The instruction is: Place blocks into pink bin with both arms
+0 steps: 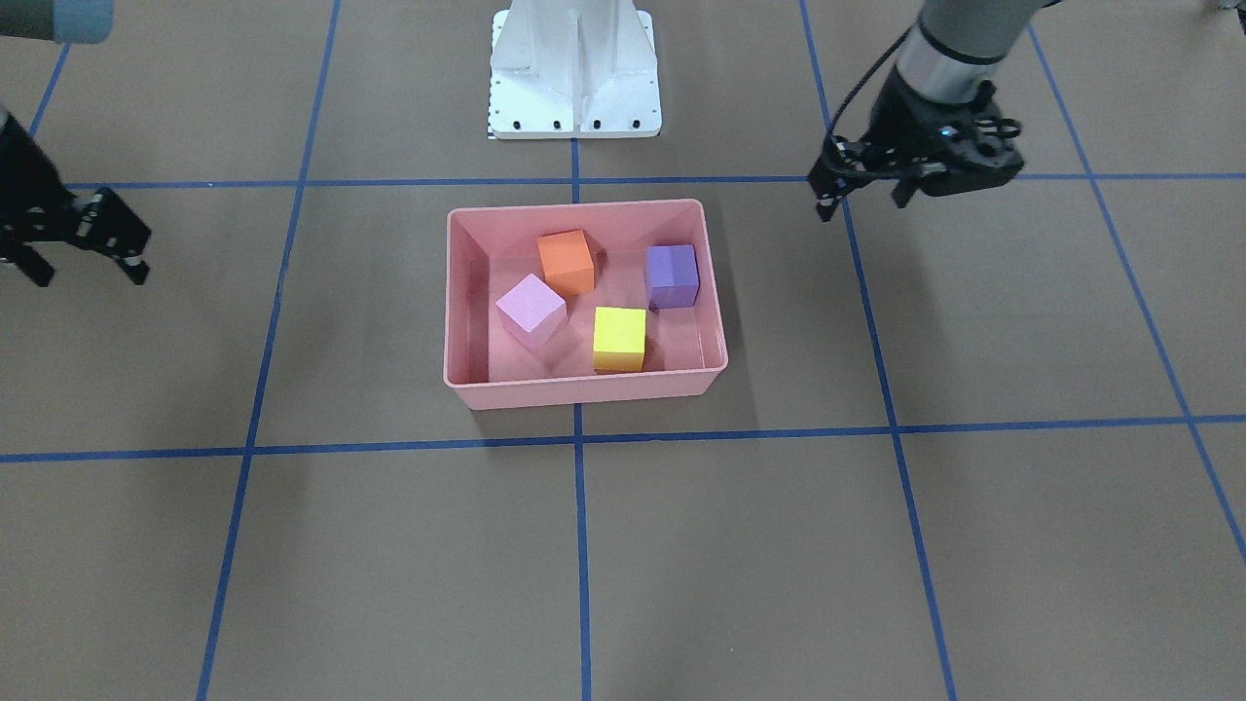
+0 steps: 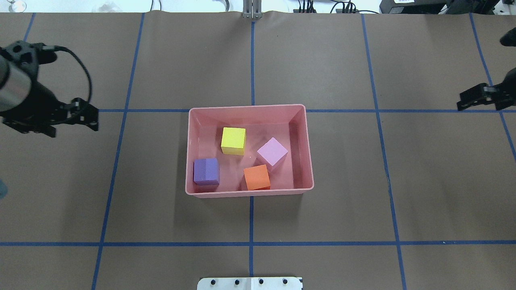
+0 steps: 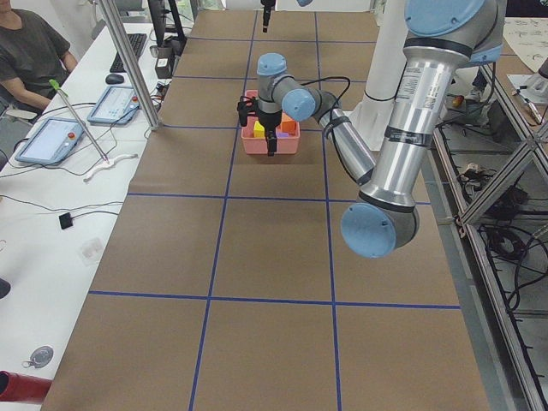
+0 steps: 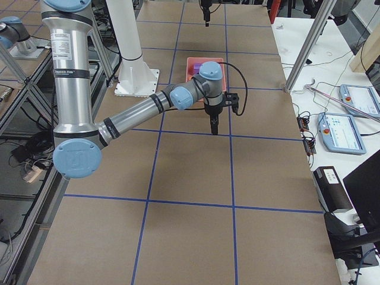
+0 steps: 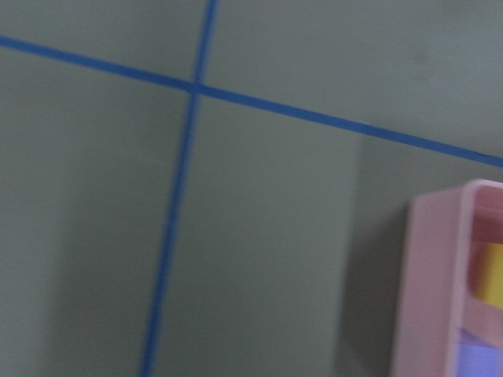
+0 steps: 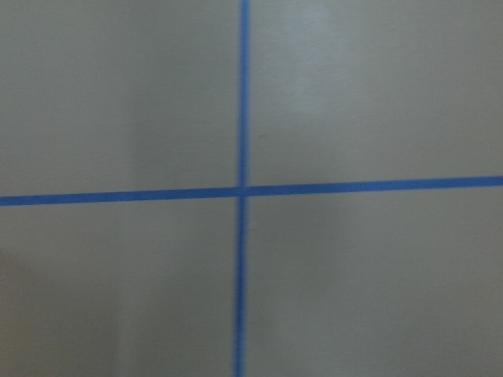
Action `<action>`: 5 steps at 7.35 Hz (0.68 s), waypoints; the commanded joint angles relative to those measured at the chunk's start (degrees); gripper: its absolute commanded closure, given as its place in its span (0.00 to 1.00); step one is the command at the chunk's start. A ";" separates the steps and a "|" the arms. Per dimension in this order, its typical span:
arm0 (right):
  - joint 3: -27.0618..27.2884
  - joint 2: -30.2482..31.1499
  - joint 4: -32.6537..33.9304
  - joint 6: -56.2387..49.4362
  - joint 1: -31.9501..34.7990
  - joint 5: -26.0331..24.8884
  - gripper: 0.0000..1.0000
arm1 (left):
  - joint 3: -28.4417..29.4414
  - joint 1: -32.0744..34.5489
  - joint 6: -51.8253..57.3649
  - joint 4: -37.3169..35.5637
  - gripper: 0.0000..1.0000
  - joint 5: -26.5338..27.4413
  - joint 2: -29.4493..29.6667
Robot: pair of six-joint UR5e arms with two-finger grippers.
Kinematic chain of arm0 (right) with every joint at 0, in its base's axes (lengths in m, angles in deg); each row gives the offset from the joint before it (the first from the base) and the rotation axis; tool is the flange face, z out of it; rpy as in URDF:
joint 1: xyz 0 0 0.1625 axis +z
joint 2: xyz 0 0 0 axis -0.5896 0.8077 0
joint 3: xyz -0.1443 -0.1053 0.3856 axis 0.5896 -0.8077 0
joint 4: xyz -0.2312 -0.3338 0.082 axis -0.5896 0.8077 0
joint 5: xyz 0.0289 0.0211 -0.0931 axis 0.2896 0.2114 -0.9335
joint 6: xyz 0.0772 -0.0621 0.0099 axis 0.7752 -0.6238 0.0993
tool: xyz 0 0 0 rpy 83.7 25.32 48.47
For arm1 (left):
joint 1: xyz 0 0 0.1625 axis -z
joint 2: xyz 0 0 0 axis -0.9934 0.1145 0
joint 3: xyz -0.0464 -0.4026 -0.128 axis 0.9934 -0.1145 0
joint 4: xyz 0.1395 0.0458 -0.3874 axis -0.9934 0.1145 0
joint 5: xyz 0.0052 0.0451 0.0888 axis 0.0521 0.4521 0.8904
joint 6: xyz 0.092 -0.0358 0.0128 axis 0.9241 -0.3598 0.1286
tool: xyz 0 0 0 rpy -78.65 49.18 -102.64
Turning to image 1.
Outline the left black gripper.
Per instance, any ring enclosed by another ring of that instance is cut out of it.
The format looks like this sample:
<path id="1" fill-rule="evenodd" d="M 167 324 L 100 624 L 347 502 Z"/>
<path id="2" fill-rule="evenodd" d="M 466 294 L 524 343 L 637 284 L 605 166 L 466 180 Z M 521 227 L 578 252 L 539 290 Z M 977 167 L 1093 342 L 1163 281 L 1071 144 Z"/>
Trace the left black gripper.
<path id="1" fill-rule="evenodd" d="M 846 195 L 878 179 L 896 181 L 891 191 L 896 208 L 910 205 L 920 192 L 923 164 L 920 100 L 930 98 L 905 83 L 900 73 L 890 73 L 868 112 L 861 141 L 824 141 L 806 177 L 820 222 L 831 222 Z"/>

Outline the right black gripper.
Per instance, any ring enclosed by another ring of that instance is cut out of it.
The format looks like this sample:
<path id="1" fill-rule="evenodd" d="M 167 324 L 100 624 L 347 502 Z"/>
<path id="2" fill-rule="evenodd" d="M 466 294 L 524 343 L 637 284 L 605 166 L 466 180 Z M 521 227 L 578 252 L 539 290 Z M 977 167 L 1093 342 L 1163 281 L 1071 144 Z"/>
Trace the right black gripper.
<path id="1" fill-rule="evenodd" d="M 46 227 L 50 240 L 69 237 L 83 252 L 115 261 L 135 285 L 143 285 L 150 275 L 145 248 L 152 232 L 147 223 L 112 188 L 74 199 L 49 156 L 15 117 L 4 120 L 1 132 L 1 223 Z M 15 248 L 15 266 L 37 288 L 49 288 L 56 275 L 30 245 Z"/>

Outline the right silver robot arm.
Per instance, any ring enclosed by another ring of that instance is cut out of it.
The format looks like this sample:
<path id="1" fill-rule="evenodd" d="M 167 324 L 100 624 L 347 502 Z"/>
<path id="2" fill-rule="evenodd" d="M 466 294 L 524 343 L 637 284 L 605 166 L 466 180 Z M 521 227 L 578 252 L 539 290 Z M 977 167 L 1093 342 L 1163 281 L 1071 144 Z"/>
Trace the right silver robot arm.
<path id="1" fill-rule="evenodd" d="M 113 27 L 111 1 L 4 1 L 5 37 L 49 44 L 102 44 Z M 1 132 L 1 258 L 46 288 L 54 265 L 35 249 L 40 242 L 62 242 L 80 252 L 93 252 L 120 266 L 130 283 L 142 285 L 150 275 L 145 248 L 151 228 L 112 188 L 76 195 L 59 177 L 34 137 L 9 108 L 2 110 Z"/>

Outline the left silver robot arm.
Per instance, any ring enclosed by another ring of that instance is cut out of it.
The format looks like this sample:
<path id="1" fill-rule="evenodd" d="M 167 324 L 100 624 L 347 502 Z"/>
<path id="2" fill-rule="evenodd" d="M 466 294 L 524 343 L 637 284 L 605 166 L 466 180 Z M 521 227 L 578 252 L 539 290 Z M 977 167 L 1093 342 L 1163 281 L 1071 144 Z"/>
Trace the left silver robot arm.
<path id="1" fill-rule="evenodd" d="M 832 115 L 807 173 L 815 210 L 832 219 L 847 195 L 892 182 L 903 208 L 916 194 L 949 197 L 1007 186 L 1025 166 L 993 81 L 1042 1 L 926 1 L 917 17 L 868 66 Z M 837 121 L 880 70 L 886 78 L 856 139 Z"/>

